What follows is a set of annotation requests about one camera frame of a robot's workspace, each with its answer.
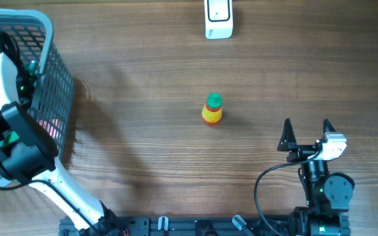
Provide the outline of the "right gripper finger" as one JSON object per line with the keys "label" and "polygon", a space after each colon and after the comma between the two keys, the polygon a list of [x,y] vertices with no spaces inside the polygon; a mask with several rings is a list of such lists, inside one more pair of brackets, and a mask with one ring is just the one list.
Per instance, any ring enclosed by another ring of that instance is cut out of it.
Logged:
{"label": "right gripper finger", "polygon": [[297,141],[293,132],[290,118],[284,121],[282,136],[278,143],[278,151],[293,151],[297,149]]}
{"label": "right gripper finger", "polygon": [[335,132],[333,125],[330,123],[329,119],[324,119],[323,121],[323,133]]}

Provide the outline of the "green cap sauce bottle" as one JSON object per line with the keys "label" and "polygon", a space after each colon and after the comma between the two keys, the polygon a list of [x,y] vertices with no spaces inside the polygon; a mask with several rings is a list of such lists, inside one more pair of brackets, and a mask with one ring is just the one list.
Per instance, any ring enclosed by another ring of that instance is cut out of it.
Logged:
{"label": "green cap sauce bottle", "polygon": [[208,95],[201,112],[203,122],[208,126],[220,123],[222,119],[222,96],[218,93]]}

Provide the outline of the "green 3M gloves packet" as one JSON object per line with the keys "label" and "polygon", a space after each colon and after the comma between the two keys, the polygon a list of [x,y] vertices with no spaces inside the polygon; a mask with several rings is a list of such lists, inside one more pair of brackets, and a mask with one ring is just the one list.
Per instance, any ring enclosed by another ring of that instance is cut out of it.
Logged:
{"label": "green 3M gloves packet", "polygon": [[37,77],[38,74],[38,62],[35,60],[32,60],[31,62],[24,65],[26,71],[30,75],[30,77]]}

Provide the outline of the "green lid white jar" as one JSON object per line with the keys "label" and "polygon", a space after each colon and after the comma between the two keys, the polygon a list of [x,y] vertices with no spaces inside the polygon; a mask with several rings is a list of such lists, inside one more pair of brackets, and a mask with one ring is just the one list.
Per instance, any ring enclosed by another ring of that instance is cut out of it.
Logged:
{"label": "green lid white jar", "polygon": [[15,131],[10,131],[5,134],[5,137],[2,141],[0,141],[0,147],[5,147],[10,145],[11,143],[15,143],[20,139],[19,135]]}

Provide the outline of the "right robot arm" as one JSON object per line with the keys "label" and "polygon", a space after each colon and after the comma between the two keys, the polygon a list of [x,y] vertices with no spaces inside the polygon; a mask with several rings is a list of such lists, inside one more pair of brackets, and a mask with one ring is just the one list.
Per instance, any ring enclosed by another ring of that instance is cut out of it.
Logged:
{"label": "right robot arm", "polygon": [[344,134],[337,132],[328,119],[323,123],[323,136],[312,145],[297,143],[290,119],[284,122],[278,151],[289,153],[287,162],[297,163],[298,175],[306,197],[306,206],[297,206],[288,216],[283,235],[351,234],[345,214],[355,188],[354,180],[341,172],[330,173],[327,163],[341,156],[347,147]]}

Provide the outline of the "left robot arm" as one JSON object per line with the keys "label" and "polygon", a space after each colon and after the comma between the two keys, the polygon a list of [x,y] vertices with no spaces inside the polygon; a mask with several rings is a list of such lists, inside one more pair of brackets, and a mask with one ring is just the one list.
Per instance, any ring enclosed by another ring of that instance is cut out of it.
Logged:
{"label": "left robot arm", "polygon": [[44,193],[73,222],[80,235],[126,233],[104,204],[87,194],[60,162],[54,135],[61,131],[56,111],[34,119],[32,104],[42,75],[22,61],[16,39],[0,31],[0,175]]}

